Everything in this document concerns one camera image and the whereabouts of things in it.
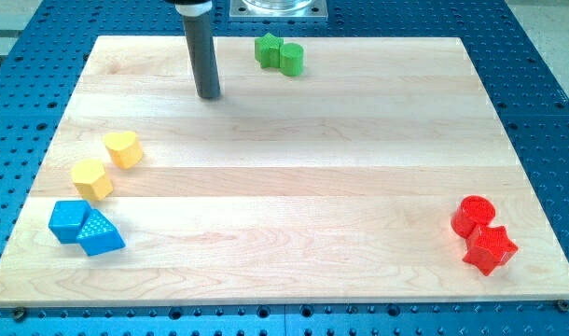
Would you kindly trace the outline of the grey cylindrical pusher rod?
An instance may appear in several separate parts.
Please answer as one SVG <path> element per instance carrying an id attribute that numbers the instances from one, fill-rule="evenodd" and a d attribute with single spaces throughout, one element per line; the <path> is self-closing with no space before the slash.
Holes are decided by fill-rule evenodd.
<path id="1" fill-rule="evenodd" d="M 183 24 L 197 94 L 202 99 L 216 99 L 220 83 L 210 15 L 184 16 Z"/>

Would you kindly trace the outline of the black white tool holder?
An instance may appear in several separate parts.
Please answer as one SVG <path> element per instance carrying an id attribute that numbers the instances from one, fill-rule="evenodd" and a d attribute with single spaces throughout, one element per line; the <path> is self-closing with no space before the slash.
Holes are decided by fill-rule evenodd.
<path id="1" fill-rule="evenodd" d="M 212 0 L 165 0 L 173 4 L 176 11 L 184 17 L 199 17 L 207 14 L 213 7 Z"/>

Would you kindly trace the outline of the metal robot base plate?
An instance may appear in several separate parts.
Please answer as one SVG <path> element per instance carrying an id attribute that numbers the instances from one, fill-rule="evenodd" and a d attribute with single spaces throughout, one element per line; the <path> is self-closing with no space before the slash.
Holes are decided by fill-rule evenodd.
<path id="1" fill-rule="evenodd" d="M 326 21 L 327 0 L 230 0 L 230 21 Z"/>

